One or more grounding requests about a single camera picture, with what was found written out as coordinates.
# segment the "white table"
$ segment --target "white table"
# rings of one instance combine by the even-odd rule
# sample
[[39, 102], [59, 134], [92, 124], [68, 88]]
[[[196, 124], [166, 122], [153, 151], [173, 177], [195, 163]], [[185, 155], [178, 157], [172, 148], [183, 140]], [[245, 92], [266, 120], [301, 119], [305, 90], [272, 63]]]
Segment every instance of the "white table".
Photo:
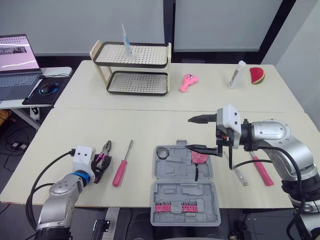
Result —
[[[188, 144], [215, 146], [215, 124], [195, 124], [188, 119], [203, 114], [190, 111], [106, 110], [54, 108], [37, 132], [22, 160], [0, 195], [0, 201], [24, 204], [32, 184], [41, 170], [56, 157], [77, 145], [91, 146], [100, 151], [112, 140], [112, 161], [99, 184], [85, 188], [76, 203], [78, 207], [149, 207], [153, 177], [153, 154], [157, 145], [175, 145], [176, 140]], [[292, 134], [312, 151], [320, 167], [320, 139], [317, 128], [303, 112], [242, 112], [241, 120], [250, 122], [275, 118], [286, 122]], [[122, 185], [113, 187], [120, 161], [130, 140], [134, 140]], [[263, 151], [258, 157], [266, 159]], [[249, 160], [242, 147], [234, 151], [234, 164]], [[270, 163], [264, 163], [274, 181], [265, 186], [253, 164], [240, 167], [249, 186], [243, 186], [226, 158], [212, 157], [213, 178], [220, 208], [292, 208], [288, 195], [281, 189], [281, 179]], [[42, 177], [40, 184], [60, 180], [72, 172], [72, 157], [54, 164]], [[48, 189], [39, 190], [35, 204], [43, 204]]]
[[[265, 70], [265, 80], [251, 84], [248, 65], [242, 82], [231, 90], [227, 83], [236, 64], [173, 63], [171, 91], [165, 96], [119, 95], [107, 92], [106, 86], [92, 61], [82, 61], [70, 82], [55, 103], [55, 108], [162, 110], [162, 111], [216, 111], [232, 104], [240, 112], [296, 112], [304, 110], [291, 93], [273, 65], [259, 65]], [[141, 68], [126, 68], [138, 71]], [[144, 68], [144, 71], [161, 69]], [[188, 93], [179, 91], [184, 74], [193, 73], [199, 82], [189, 87]]]
[[[70, 75], [72, 72], [71, 67], [45, 67], [41, 68], [42, 74], [44, 76], [51, 76], [51, 75], [59, 75], [59, 74], [66, 74]], [[39, 80], [38, 83], [34, 86], [33, 90], [39, 85], [42, 80]], [[36, 130], [40, 128], [40, 124], [31, 118], [25, 111], [21, 110], [23, 108], [35, 108], [35, 107], [48, 107], [51, 106], [50, 104], [32, 104], [32, 105], [23, 105], [23, 101], [25, 99], [15, 99], [15, 100], [4, 100], [0, 102], [0, 109], [11, 109], [12, 112], [17, 114], [20, 118], [34, 127]]]

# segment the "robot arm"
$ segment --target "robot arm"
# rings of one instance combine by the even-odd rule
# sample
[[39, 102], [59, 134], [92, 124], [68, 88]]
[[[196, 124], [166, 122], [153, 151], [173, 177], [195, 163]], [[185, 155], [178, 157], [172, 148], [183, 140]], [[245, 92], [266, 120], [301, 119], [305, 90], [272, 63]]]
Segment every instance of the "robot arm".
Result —
[[223, 146], [229, 147], [230, 169], [233, 169], [232, 149], [239, 145], [243, 145], [245, 151], [265, 151], [282, 178], [282, 189], [289, 194], [292, 205], [298, 209], [302, 203], [302, 212], [294, 219], [301, 238], [311, 240], [320, 235], [320, 176], [312, 153], [291, 134], [286, 123], [276, 119], [249, 123], [245, 119], [240, 124], [240, 114], [231, 105], [218, 109], [217, 114], [195, 116], [188, 121], [216, 122], [217, 148], [204, 145], [186, 148], [222, 157]]
[[51, 186], [36, 226], [35, 240], [72, 239], [70, 227], [75, 203], [87, 185], [99, 182], [110, 163], [105, 161], [97, 166], [95, 152], [88, 146], [75, 149], [73, 172]]

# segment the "pink screwdriver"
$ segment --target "pink screwdriver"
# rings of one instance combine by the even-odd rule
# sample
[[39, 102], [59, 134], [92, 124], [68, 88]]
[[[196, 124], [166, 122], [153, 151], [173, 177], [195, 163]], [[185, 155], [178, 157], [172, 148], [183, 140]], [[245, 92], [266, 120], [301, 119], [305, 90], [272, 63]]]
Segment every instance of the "pink screwdriver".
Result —
[[[252, 160], [259, 160], [259, 158], [254, 154], [253, 151], [250, 151], [249, 154], [251, 155]], [[258, 172], [259, 172], [264, 184], [266, 186], [272, 186], [274, 184], [274, 182], [270, 178], [270, 176], [267, 173], [267, 171], [266, 171], [264, 165], [262, 164], [262, 162], [255, 162], [254, 166], [258, 170]]]
[[129, 148], [128, 151], [126, 151], [126, 155], [124, 157], [124, 160], [121, 161], [120, 166], [118, 167], [118, 170], [116, 171], [116, 174], [114, 176], [112, 185], [115, 187], [118, 187], [119, 184], [121, 183], [121, 180], [125, 174], [125, 170], [126, 170], [126, 166], [127, 166], [127, 158], [128, 158], [128, 154], [130, 152], [130, 149], [132, 148], [132, 145], [134, 144], [134, 141], [131, 140], [130, 144], [129, 144]]

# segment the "laptop keyboard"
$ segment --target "laptop keyboard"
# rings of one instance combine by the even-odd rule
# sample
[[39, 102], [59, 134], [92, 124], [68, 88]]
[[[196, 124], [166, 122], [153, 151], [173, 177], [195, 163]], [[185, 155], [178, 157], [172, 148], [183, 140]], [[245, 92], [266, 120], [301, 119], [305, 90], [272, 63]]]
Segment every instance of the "laptop keyboard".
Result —
[[39, 75], [0, 76], [0, 88], [32, 85]]

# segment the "toy watermelon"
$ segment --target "toy watermelon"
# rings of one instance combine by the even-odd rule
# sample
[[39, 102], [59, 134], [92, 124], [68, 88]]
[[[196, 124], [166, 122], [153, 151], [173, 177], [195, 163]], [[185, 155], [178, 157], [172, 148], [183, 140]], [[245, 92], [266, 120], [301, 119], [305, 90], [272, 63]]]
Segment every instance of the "toy watermelon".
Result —
[[250, 68], [251, 83], [260, 84], [265, 79], [265, 71], [261, 67]]

